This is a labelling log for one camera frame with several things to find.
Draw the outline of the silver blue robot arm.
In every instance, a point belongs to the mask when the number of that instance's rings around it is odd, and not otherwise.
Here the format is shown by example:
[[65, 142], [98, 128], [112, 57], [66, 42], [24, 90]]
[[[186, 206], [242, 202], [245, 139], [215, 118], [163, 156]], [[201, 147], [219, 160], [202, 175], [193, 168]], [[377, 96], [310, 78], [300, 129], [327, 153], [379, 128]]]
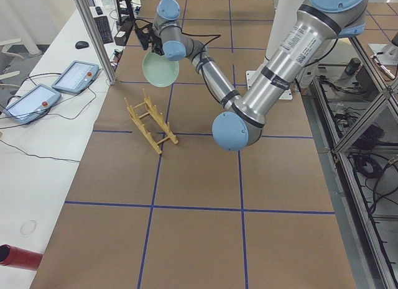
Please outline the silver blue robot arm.
[[297, 10], [295, 25], [269, 61], [257, 69], [244, 95], [225, 77], [206, 45], [182, 32], [176, 0], [161, 0], [154, 21], [137, 28], [135, 33], [144, 50], [165, 58], [168, 65], [184, 58], [191, 61], [224, 109], [213, 121], [215, 142], [225, 150], [237, 151], [259, 140], [266, 114], [313, 61], [324, 42], [363, 32], [367, 5], [368, 0], [304, 0]]

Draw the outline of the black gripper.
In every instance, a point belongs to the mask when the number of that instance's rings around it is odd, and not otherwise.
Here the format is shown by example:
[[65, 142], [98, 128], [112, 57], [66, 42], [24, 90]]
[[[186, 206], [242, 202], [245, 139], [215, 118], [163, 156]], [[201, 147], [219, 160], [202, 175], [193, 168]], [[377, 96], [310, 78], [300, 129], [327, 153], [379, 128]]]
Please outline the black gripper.
[[148, 50], [149, 46], [151, 46], [152, 53], [158, 55], [164, 54], [162, 40], [160, 37], [156, 36], [152, 24], [147, 24], [144, 27], [136, 26], [134, 31], [143, 50]]

